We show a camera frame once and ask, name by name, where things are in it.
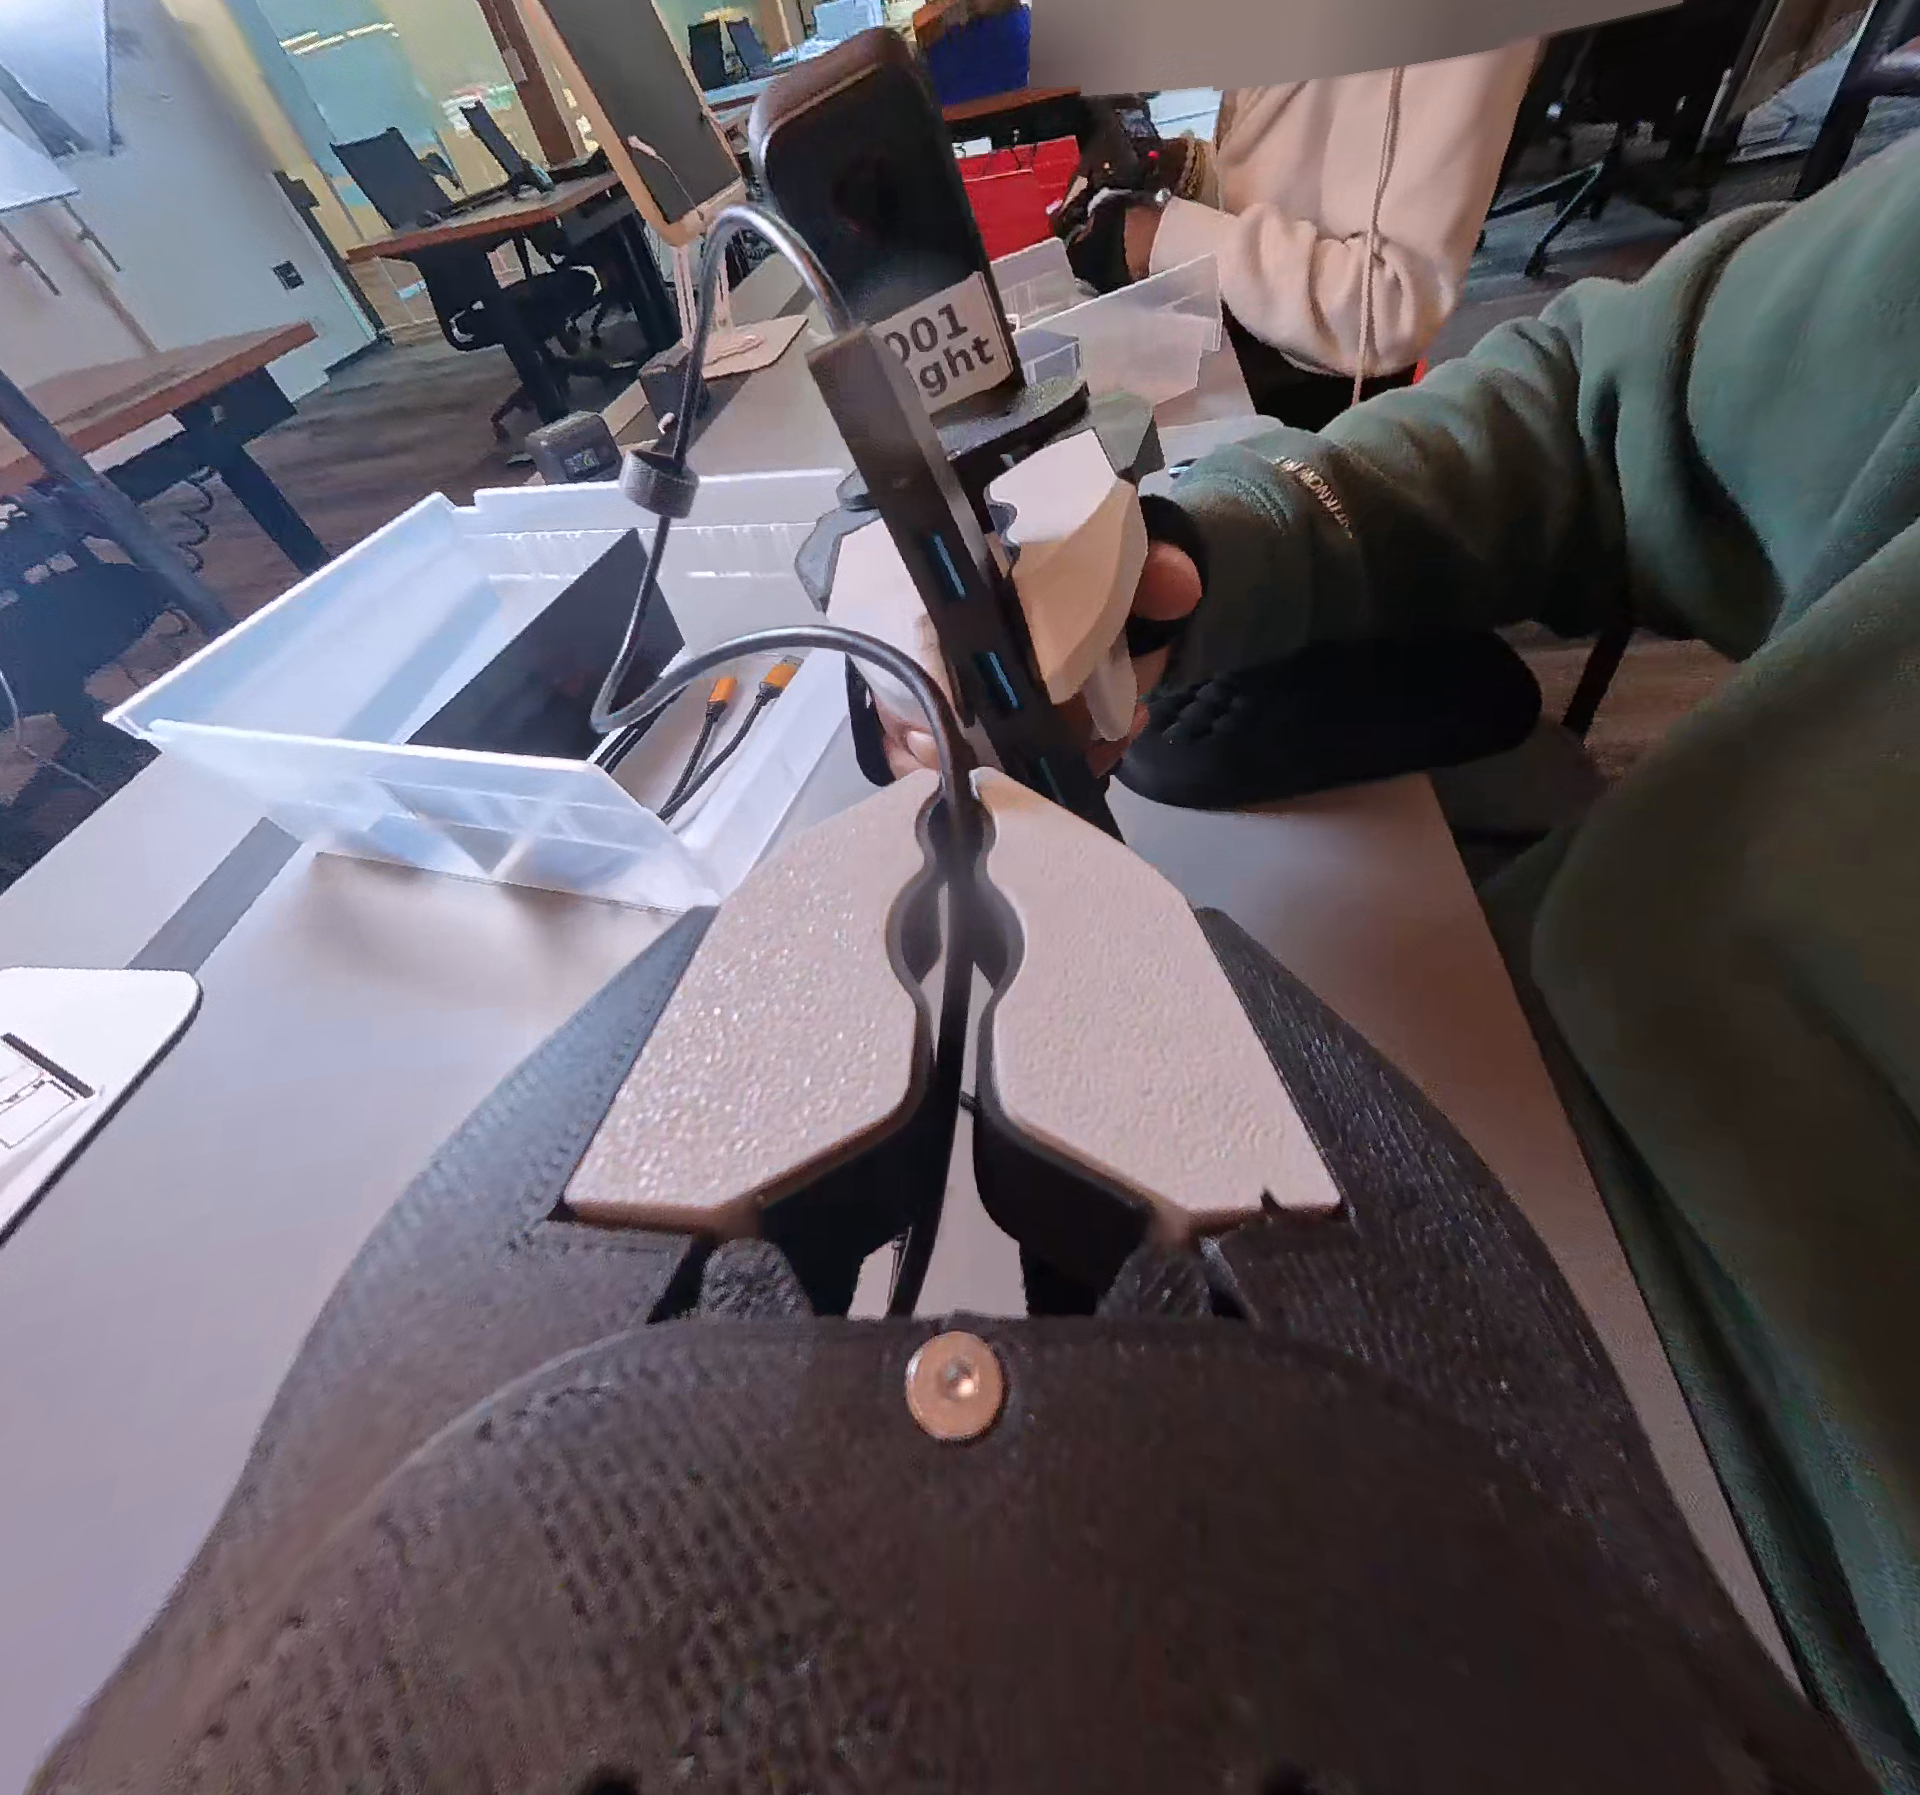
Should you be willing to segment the small black USB hub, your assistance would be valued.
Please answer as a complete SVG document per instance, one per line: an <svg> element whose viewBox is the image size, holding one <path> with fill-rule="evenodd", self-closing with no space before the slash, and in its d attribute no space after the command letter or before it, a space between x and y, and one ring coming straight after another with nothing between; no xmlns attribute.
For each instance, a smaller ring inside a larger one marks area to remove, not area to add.
<svg viewBox="0 0 1920 1795"><path fill-rule="evenodd" d="M1049 703L995 531L972 507L907 373L870 331L856 331L808 359L872 512L907 563L951 672L967 717L927 672L888 642L853 630L850 656L911 689L925 737L951 756L972 753L1029 792L1119 840L1106 786Z"/></svg>

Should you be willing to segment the person's right hand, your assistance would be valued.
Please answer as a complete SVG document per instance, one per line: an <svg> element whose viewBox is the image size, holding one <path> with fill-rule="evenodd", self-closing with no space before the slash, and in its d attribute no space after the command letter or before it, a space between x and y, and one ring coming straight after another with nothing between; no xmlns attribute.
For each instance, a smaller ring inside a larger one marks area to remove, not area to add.
<svg viewBox="0 0 1920 1795"><path fill-rule="evenodd" d="M1196 521L1164 494L1146 494L1148 555L1128 603L1125 645L1138 670L1162 670L1205 594L1205 542Z"/></svg>

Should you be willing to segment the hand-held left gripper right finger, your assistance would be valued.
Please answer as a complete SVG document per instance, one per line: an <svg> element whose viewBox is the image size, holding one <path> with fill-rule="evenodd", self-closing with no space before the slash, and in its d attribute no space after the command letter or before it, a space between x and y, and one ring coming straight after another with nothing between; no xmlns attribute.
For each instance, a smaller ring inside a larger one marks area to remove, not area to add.
<svg viewBox="0 0 1920 1795"><path fill-rule="evenodd" d="M1141 1249L1342 1213L1332 1163L1201 912L1009 775L972 775L991 994L972 1173L1040 1313L1092 1313Z"/></svg>

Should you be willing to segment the clear plastic bin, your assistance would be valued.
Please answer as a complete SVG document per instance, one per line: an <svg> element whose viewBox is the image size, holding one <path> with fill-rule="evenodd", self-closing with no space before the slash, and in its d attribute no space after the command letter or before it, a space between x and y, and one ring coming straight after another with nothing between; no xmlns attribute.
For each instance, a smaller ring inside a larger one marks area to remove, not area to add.
<svg viewBox="0 0 1920 1795"><path fill-rule="evenodd" d="M335 857L683 912L758 863L848 723L844 658L806 653L670 821L708 674L614 772L409 737L623 532L614 484L441 493L192 654L109 723L241 789Z"/></svg>
<svg viewBox="0 0 1920 1795"><path fill-rule="evenodd" d="M1096 296L1069 267L1059 241L991 264L1031 387L1083 382L1126 391L1162 408L1191 393L1203 362L1223 347L1225 309L1210 256Z"/></svg>

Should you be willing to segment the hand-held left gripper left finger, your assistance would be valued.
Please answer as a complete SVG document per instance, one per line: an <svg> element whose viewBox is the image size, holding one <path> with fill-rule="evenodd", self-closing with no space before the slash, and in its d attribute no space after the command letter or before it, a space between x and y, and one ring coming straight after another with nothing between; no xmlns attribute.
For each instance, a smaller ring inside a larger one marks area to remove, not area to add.
<svg viewBox="0 0 1920 1795"><path fill-rule="evenodd" d="M939 781L917 775L767 857L707 923L563 1212L605 1233L758 1239L848 1313L934 1205L959 1121L939 1051Z"/></svg>

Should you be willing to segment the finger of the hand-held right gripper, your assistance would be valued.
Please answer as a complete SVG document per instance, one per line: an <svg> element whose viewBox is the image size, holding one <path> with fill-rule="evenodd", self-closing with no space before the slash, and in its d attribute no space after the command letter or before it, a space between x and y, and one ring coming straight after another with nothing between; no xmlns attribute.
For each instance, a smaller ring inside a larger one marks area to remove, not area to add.
<svg viewBox="0 0 1920 1795"><path fill-rule="evenodd" d="M1138 704L1125 642L1148 563L1137 487L1103 450L1042 450L995 479L995 509L1049 703L1083 703L1094 737L1120 741Z"/></svg>
<svg viewBox="0 0 1920 1795"><path fill-rule="evenodd" d="M934 621L878 512L827 512L800 544L796 574L830 625L909 654L939 684L957 720L965 722L967 710ZM911 726L925 733L925 714L911 689L885 670L845 656L844 672L856 764L870 784L891 784L898 775L889 727Z"/></svg>

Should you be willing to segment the black divider of clear bin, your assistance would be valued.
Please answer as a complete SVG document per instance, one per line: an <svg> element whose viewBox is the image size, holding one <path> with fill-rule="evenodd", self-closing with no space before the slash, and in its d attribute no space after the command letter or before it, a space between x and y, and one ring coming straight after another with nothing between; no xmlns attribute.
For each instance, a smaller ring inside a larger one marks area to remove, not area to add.
<svg viewBox="0 0 1920 1795"><path fill-rule="evenodd" d="M408 739L409 748L589 760L593 704L620 654L644 578L637 531L582 569Z"/></svg>

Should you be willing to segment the brown office desk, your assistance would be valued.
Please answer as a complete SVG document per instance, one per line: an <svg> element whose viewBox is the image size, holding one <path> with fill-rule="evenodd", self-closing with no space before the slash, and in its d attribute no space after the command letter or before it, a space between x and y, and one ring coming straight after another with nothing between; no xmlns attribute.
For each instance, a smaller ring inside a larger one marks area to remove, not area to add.
<svg viewBox="0 0 1920 1795"><path fill-rule="evenodd" d="M205 638L225 634L230 611L150 523L134 487L164 491L208 472L295 574L324 568L326 544L248 452L295 412L273 363L316 341L298 320L65 373L30 391L7 377L5 500L69 535L109 537L167 606Z"/></svg>

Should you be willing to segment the person's green sweatshirt torso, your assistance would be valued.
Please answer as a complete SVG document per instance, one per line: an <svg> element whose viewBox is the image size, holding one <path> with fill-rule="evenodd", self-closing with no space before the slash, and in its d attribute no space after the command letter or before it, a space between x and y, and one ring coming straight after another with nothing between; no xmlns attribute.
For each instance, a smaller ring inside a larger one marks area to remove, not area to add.
<svg viewBox="0 0 1920 1795"><path fill-rule="evenodd" d="M1494 891L1813 1699L1917 1792L1917 139L1567 296L1596 593L1734 665Z"/></svg>

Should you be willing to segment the red plastic bin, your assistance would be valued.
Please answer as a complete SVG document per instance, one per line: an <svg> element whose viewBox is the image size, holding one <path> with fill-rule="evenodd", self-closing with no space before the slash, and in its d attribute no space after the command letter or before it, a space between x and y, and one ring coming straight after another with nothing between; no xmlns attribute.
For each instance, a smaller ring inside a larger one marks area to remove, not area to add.
<svg viewBox="0 0 1920 1795"><path fill-rule="evenodd" d="M1071 136L957 158L991 262L1054 239L1078 158Z"/></svg>

